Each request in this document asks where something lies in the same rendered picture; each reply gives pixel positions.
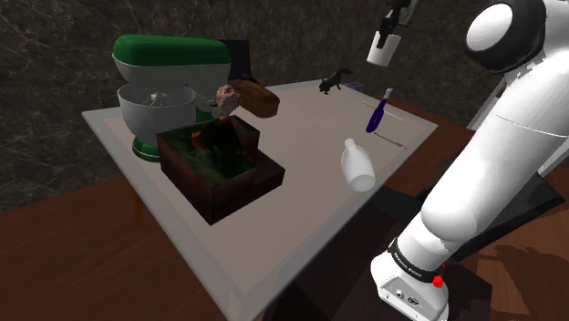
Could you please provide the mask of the green and white stand mixer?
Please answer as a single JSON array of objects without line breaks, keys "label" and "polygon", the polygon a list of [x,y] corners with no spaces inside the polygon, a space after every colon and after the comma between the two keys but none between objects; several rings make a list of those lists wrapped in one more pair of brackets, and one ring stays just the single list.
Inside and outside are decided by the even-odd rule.
[{"label": "green and white stand mixer", "polygon": [[215,39],[123,35],[112,57],[127,84],[118,89],[132,151],[160,160],[156,134],[217,118],[217,89],[231,70],[229,48]]}]

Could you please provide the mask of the purple handled kitchen tool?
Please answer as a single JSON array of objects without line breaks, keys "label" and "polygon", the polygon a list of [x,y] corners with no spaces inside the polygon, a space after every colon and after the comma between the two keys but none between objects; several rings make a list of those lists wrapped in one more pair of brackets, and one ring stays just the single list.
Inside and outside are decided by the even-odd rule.
[{"label": "purple handled kitchen tool", "polygon": [[366,127],[367,133],[372,133],[378,128],[379,123],[381,122],[381,120],[384,116],[384,112],[385,112],[384,107],[386,106],[388,98],[389,98],[392,91],[393,91],[393,88],[388,88],[386,90],[383,98],[375,106],[374,112],[372,113],[372,116],[370,117],[369,122],[368,122],[367,127]]}]

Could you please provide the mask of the brown bread loaf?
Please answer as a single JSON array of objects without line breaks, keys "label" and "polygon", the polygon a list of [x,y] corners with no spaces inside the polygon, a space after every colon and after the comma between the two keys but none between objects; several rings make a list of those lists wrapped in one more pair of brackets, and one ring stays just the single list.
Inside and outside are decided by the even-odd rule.
[{"label": "brown bread loaf", "polygon": [[256,117],[268,119],[277,114],[280,99],[270,90],[250,80],[235,80],[232,87],[240,94],[240,106]]}]

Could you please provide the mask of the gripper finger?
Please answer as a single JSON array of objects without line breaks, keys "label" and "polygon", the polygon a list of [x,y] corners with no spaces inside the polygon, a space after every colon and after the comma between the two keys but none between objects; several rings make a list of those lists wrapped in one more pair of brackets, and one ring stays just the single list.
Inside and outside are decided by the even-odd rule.
[{"label": "gripper finger", "polygon": [[397,26],[397,20],[394,18],[384,17],[379,29],[380,38],[378,40],[377,48],[383,48],[388,37],[393,33],[394,28]]}]

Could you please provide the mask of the thin yellow and white stick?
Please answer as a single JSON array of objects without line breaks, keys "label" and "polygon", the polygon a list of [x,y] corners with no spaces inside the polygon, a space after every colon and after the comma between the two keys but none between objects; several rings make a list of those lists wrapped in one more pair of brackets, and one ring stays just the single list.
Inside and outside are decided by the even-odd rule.
[{"label": "thin yellow and white stick", "polygon": [[[371,104],[371,103],[369,103],[369,102],[364,101],[363,103],[366,104],[367,106],[373,108],[373,109],[376,109],[376,108],[377,108],[376,105]],[[391,117],[393,117],[393,118],[395,118],[395,119],[399,119],[399,120],[401,120],[401,121],[406,122],[404,119],[402,119],[402,118],[398,117],[397,115],[394,115],[394,114],[392,114],[392,113],[390,113],[390,112],[388,112],[388,111],[385,111],[385,110],[384,110],[384,113],[387,114],[387,115],[389,115],[389,116],[391,116]]]}]

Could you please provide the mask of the pink and white lump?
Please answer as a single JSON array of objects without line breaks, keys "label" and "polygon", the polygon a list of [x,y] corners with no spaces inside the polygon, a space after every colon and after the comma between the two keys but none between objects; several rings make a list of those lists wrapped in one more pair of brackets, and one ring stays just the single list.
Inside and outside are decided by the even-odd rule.
[{"label": "pink and white lump", "polygon": [[230,116],[240,105],[240,93],[231,85],[223,85],[217,89],[216,110],[214,115],[217,117]]}]

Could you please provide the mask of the thin grey metal stick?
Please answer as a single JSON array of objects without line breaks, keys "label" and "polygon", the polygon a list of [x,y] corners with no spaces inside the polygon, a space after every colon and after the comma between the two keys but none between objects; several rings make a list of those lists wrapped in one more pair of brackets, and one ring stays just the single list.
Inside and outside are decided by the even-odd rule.
[{"label": "thin grey metal stick", "polygon": [[383,139],[383,140],[386,140],[386,141],[388,141],[388,142],[390,142],[390,143],[392,143],[392,144],[394,144],[394,145],[400,147],[401,149],[404,149],[404,150],[407,149],[407,147],[406,147],[405,145],[403,145],[403,144],[401,144],[401,143],[399,143],[399,142],[396,142],[396,141],[394,141],[394,140],[391,140],[391,139],[389,139],[389,138],[387,138],[387,137],[385,137],[385,136],[383,136],[383,135],[380,135],[380,134],[376,133],[375,131],[373,132],[373,134],[375,134],[376,136],[380,137],[380,138]]}]

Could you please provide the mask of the black animal figure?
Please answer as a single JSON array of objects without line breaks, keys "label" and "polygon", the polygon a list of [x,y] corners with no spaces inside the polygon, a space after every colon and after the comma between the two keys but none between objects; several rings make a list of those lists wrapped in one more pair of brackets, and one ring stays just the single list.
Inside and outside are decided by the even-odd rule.
[{"label": "black animal figure", "polygon": [[347,67],[341,67],[335,71],[329,78],[323,78],[319,84],[319,91],[325,95],[328,94],[332,87],[340,88],[340,82],[343,75],[349,75],[352,71]]}]

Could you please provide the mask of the white bottle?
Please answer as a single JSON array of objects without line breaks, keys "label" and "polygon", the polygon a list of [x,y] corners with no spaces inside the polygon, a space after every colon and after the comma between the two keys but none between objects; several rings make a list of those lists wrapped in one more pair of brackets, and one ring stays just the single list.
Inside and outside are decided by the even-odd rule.
[{"label": "white bottle", "polygon": [[348,186],[355,192],[366,192],[375,186],[373,163],[367,152],[353,139],[345,140],[341,168]]}]

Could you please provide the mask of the pale grey table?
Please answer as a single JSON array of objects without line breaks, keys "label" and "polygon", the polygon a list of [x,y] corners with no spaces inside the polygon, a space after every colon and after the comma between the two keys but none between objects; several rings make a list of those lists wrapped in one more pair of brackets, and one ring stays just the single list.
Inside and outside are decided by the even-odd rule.
[{"label": "pale grey table", "polygon": [[348,185],[340,160],[353,139],[382,185],[434,131],[433,123],[394,106],[376,133],[366,132],[375,99],[342,87],[327,95],[316,81],[274,87],[277,114],[237,115],[260,131],[259,147],[285,168],[283,183],[215,224],[208,224],[156,163],[136,157],[119,109],[84,119],[162,230],[229,321],[253,321],[369,199]]}]

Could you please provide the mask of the dark brown box with plants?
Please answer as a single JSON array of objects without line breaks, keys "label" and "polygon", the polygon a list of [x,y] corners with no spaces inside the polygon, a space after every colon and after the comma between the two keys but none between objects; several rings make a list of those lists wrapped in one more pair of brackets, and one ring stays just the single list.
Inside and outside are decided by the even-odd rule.
[{"label": "dark brown box with plants", "polygon": [[237,116],[156,134],[162,172],[215,224],[278,188],[285,168],[259,150],[260,131]]}]

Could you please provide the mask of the white cup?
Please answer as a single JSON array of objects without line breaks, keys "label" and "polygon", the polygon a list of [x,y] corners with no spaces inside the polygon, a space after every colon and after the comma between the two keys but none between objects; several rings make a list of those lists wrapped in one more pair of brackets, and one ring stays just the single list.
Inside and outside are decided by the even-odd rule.
[{"label": "white cup", "polygon": [[378,47],[379,40],[380,40],[380,33],[376,31],[372,44],[368,51],[367,62],[375,66],[387,67],[389,62],[391,61],[391,58],[393,58],[394,56],[398,44],[401,41],[401,37],[390,34],[387,37],[385,44],[382,48]]}]

